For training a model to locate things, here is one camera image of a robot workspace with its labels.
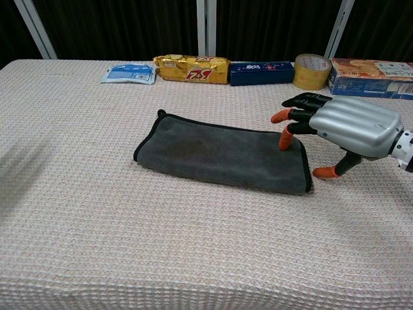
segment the orange fingertip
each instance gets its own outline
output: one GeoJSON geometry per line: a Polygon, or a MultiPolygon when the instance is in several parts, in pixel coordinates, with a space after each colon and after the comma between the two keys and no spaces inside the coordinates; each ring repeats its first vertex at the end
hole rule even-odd
{"type": "Polygon", "coordinates": [[[339,175],[336,174],[335,169],[336,166],[315,168],[312,172],[312,175],[317,176],[318,178],[326,179],[338,178],[339,175]]]}
{"type": "Polygon", "coordinates": [[[288,131],[285,127],[283,132],[281,133],[281,137],[278,142],[278,147],[280,150],[287,150],[291,144],[292,138],[294,136],[288,131]]]}
{"type": "Polygon", "coordinates": [[[281,110],[278,113],[275,113],[271,117],[271,123],[273,123],[273,124],[281,123],[282,121],[286,121],[286,120],[290,119],[288,117],[288,114],[290,113],[291,110],[292,110],[292,108],[286,108],[285,110],[281,110]]]}

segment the table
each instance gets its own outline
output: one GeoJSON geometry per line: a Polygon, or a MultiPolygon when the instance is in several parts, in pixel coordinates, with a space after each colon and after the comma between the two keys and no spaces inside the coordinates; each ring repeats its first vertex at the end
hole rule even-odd
{"type": "MultiPolygon", "coordinates": [[[[122,61],[0,71],[0,307],[413,307],[413,175],[364,161],[308,194],[207,184],[133,161],[158,109],[254,130],[291,84],[100,84],[122,61]]],[[[319,91],[328,94],[327,89],[319,91]]],[[[413,129],[413,101],[365,98],[413,129]]],[[[344,152],[300,136],[310,168],[344,152]]]]}

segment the blue box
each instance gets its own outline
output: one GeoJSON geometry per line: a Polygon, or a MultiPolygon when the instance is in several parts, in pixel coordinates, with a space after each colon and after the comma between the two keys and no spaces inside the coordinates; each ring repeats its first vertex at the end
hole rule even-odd
{"type": "Polygon", "coordinates": [[[333,58],[333,95],[413,100],[413,63],[333,58]]]}
{"type": "Polygon", "coordinates": [[[289,61],[230,64],[230,85],[291,83],[294,67],[289,61]]]}

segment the yellow snack package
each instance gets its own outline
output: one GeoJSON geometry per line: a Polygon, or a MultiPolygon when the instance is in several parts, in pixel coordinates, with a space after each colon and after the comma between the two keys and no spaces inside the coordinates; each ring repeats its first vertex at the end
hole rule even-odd
{"type": "Polygon", "coordinates": [[[158,73],[169,81],[228,83],[230,61],[222,57],[165,55],[154,58],[158,73]]]}

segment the silver robotic hand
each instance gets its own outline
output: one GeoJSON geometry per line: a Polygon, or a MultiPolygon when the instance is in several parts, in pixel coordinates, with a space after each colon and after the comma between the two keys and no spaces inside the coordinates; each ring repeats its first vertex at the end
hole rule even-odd
{"type": "Polygon", "coordinates": [[[297,123],[285,127],[279,140],[281,150],[288,149],[293,134],[317,134],[347,152],[337,165],[316,168],[314,176],[337,178],[363,158],[378,160],[388,155],[395,157],[403,170],[413,172],[413,132],[404,129],[398,112],[352,97],[310,92],[284,101],[282,106],[288,109],[273,115],[271,122],[292,119],[297,123]]]}

